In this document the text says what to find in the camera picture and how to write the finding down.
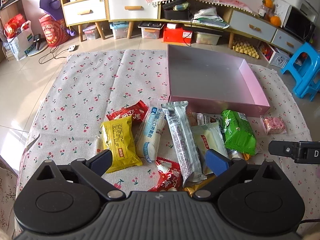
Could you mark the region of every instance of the pink box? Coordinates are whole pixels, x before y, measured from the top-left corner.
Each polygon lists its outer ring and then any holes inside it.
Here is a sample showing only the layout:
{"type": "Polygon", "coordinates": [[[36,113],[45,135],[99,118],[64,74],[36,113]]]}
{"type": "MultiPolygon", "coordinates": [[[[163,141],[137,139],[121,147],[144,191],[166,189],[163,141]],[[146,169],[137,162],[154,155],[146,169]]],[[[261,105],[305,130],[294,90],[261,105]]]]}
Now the pink box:
{"type": "Polygon", "coordinates": [[[231,109],[260,117],[270,108],[247,62],[232,55],[168,45],[169,100],[189,101],[197,113],[231,109]]]}

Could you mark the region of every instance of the egg carton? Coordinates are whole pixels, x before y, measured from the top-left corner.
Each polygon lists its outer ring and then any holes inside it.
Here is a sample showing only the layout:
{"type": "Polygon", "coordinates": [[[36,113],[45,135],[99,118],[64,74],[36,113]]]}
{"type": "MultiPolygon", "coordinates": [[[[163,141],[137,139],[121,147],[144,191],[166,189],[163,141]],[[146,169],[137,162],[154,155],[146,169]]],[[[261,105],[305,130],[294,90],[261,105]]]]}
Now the egg carton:
{"type": "Polygon", "coordinates": [[[256,49],[254,48],[254,46],[250,45],[250,43],[247,41],[241,41],[241,40],[235,39],[233,41],[232,48],[236,52],[247,54],[247,55],[254,57],[256,59],[259,58],[259,54],[256,51],[256,49]]]}

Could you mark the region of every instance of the microwave oven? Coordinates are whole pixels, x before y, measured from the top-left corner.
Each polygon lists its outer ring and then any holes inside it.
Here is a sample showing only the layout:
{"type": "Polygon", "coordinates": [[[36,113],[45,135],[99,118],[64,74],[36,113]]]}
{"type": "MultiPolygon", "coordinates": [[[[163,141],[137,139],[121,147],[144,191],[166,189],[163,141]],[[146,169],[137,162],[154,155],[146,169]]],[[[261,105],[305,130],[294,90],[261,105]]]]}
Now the microwave oven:
{"type": "Polygon", "coordinates": [[[311,40],[316,26],[302,11],[283,0],[275,0],[274,12],[280,17],[284,30],[302,41],[311,40]]]}

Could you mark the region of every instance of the white drawer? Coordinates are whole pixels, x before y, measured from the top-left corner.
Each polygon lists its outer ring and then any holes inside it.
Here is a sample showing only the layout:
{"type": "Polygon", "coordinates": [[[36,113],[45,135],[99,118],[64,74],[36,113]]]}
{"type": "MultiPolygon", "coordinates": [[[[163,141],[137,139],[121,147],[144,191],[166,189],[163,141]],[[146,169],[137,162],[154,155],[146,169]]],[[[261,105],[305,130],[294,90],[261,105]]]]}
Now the white drawer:
{"type": "Polygon", "coordinates": [[[281,49],[289,51],[292,54],[294,54],[296,50],[303,44],[279,29],[276,31],[271,43],[277,47],[280,47],[281,49]]]}
{"type": "Polygon", "coordinates": [[[270,24],[236,10],[232,12],[230,27],[268,42],[276,31],[270,24]]]}
{"type": "Polygon", "coordinates": [[[157,19],[158,5],[148,5],[146,0],[108,0],[110,21],[122,19],[157,19]],[[125,9],[135,6],[137,9],[125,9]]]}
{"type": "Polygon", "coordinates": [[[106,19],[106,7],[104,0],[86,0],[63,7],[67,25],[87,21],[106,19]],[[90,10],[89,14],[78,15],[83,11],[90,10]]]}

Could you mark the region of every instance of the green snack package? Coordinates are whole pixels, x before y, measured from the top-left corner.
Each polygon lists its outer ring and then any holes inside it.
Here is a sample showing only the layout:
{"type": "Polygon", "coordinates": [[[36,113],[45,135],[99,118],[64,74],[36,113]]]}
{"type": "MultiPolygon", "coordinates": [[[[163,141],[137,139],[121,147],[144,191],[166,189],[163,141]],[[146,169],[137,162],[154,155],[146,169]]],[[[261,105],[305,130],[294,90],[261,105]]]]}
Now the green snack package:
{"type": "Polygon", "coordinates": [[[221,115],[226,136],[225,147],[255,155],[256,138],[245,114],[224,110],[221,115]]]}

